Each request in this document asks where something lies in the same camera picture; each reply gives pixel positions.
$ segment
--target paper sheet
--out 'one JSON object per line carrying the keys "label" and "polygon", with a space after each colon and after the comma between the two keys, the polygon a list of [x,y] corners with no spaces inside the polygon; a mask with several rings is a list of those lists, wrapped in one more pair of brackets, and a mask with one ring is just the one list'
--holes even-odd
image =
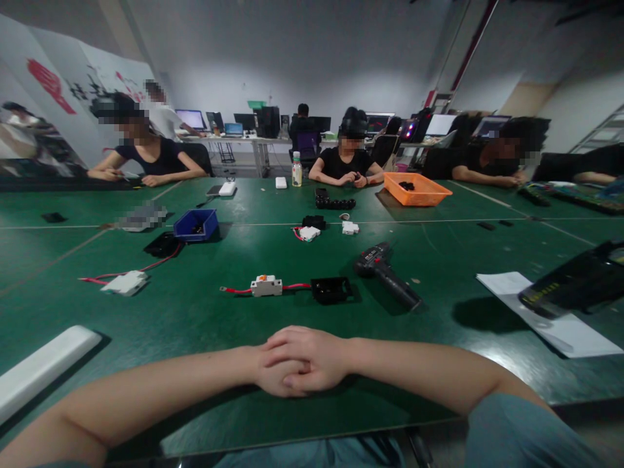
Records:
{"label": "paper sheet", "polygon": [[532,283],[520,273],[478,274],[476,278],[516,312],[537,334],[567,357],[586,358],[624,354],[622,348],[603,337],[574,314],[549,320],[526,308],[518,299],[518,293]]}

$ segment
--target black t-shirt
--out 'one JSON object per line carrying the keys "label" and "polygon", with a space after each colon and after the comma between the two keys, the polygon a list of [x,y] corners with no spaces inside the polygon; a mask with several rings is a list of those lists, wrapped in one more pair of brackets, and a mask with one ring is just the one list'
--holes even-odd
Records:
{"label": "black t-shirt", "polygon": [[520,167],[519,159],[495,159],[486,164],[485,167],[482,167],[479,161],[481,151],[483,151],[483,147],[475,145],[453,150],[453,163],[450,165],[451,172],[457,166],[466,166],[469,170],[480,172],[485,176],[512,176]]}
{"label": "black t-shirt", "polygon": [[365,175],[366,171],[372,166],[373,160],[369,154],[363,150],[356,150],[353,155],[353,159],[349,164],[345,164],[338,154],[338,147],[327,148],[319,156],[325,163],[323,168],[323,174],[333,177],[334,179],[340,179],[343,175],[349,172],[359,172],[361,175]]}
{"label": "black t-shirt", "polygon": [[139,154],[134,145],[123,145],[115,148],[124,159],[132,159],[138,162],[143,171],[148,176],[163,176],[166,174],[175,174],[184,172],[187,167],[180,161],[177,156],[182,149],[173,140],[161,137],[161,155],[154,162],[145,161]]}

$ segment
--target bottle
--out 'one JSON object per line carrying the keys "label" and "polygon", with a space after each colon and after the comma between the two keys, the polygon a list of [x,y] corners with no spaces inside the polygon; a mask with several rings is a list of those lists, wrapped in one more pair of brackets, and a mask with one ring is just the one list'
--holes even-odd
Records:
{"label": "bottle", "polygon": [[299,151],[292,153],[292,186],[301,187],[302,167]]}

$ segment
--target red pipe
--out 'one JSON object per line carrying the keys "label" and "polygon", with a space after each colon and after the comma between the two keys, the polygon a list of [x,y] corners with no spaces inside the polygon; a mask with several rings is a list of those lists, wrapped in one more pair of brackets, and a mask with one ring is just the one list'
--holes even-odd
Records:
{"label": "red pipe", "polygon": [[470,43],[468,52],[466,52],[466,56],[463,58],[463,62],[461,64],[460,70],[458,71],[457,76],[455,77],[453,86],[450,89],[451,91],[455,91],[457,89],[457,86],[459,85],[463,77],[463,74],[466,71],[466,68],[468,68],[468,63],[470,63],[470,59],[473,57],[473,54],[475,53],[476,47],[479,44],[479,41],[481,40],[481,36],[483,36],[483,32],[485,31],[486,26],[488,25],[488,21],[490,17],[492,16],[492,13],[494,13],[494,8],[496,8],[496,4],[498,2],[499,0],[489,0],[489,3],[487,4],[487,7],[486,7],[486,11],[483,13],[483,18],[481,18],[479,27],[476,29],[476,32],[473,36],[473,41]]}

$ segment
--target white electrical component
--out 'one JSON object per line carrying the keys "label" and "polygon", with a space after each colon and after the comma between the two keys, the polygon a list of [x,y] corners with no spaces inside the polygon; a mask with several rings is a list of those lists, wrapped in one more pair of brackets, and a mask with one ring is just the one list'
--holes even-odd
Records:
{"label": "white electrical component", "polygon": [[260,275],[250,286],[253,297],[261,296],[281,296],[282,284],[280,279],[275,279],[275,275]]}
{"label": "white electrical component", "polygon": [[122,296],[133,296],[148,282],[148,274],[140,271],[130,271],[124,275],[119,275],[100,291],[104,293],[117,293]]}
{"label": "white electrical component", "polygon": [[234,195],[236,189],[236,182],[225,182],[223,187],[219,190],[219,196],[231,196]]}
{"label": "white electrical component", "polygon": [[301,229],[299,229],[299,237],[301,237],[306,242],[310,242],[317,235],[320,235],[320,229],[317,229],[313,226],[302,227]]}
{"label": "white electrical component", "polygon": [[359,226],[351,221],[343,221],[343,234],[353,235],[359,233]]}
{"label": "white electrical component", "polygon": [[0,426],[100,340],[85,327],[73,326],[0,376]]}

